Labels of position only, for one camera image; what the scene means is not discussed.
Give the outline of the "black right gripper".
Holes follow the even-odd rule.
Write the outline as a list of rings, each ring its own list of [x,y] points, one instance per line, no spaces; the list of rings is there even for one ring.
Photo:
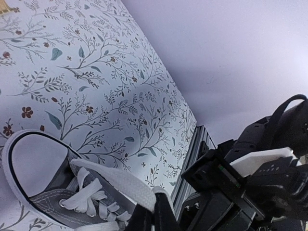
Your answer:
[[[217,150],[211,150],[184,174],[194,192],[183,202],[184,231],[271,230],[275,220],[308,219],[308,166],[291,157],[264,163],[241,177]]]

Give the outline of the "grey canvas sneaker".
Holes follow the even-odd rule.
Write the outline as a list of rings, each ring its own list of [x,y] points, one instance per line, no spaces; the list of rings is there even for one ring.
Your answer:
[[[60,205],[61,200],[68,199],[79,190],[79,168],[70,164],[72,159],[84,158],[69,145],[35,130],[14,133],[2,149],[5,178],[17,199],[40,217],[77,231],[78,227],[101,223],[103,220],[99,215],[89,217],[86,213],[67,210]],[[100,201],[103,205],[116,203],[116,216],[125,211],[133,213],[136,203],[98,173],[90,171],[84,186],[95,178],[99,179],[107,195]],[[95,208],[100,202],[94,202]]]

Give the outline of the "white shoelace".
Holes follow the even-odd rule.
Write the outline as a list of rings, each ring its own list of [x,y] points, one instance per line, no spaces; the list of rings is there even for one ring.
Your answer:
[[[99,179],[95,178],[89,185],[84,186],[84,181],[90,174],[90,171],[98,173],[111,186],[115,187],[116,190],[134,201],[136,205],[141,205],[152,213],[154,212],[154,205],[156,203],[155,193],[161,192],[169,196],[163,188],[158,186],[149,188],[134,175],[124,173],[117,168],[105,167],[84,159],[72,159],[70,164],[79,168],[77,173],[79,190],[68,199],[61,200],[60,205],[67,210],[86,213],[89,217],[99,215],[103,220],[101,223],[78,227],[78,231],[125,231],[133,214],[125,211],[116,216],[114,214],[118,209],[116,203],[103,205],[100,201],[107,198],[107,195],[103,191],[103,186]],[[94,206],[95,201],[100,202],[97,208]]]

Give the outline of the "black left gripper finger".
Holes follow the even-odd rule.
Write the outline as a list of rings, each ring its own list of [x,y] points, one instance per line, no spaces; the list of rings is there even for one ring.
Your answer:
[[[169,196],[156,192],[154,212],[148,211],[141,205],[136,205],[132,217],[126,226],[126,231],[180,231],[180,226],[174,216]]]

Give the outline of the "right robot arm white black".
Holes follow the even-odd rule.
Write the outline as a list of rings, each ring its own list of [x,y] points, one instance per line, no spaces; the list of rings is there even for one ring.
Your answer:
[[[308,99],[295,95],[237,140],[199,148],[182,178],[184,231],[269,231],[276,218],[308,219]]]

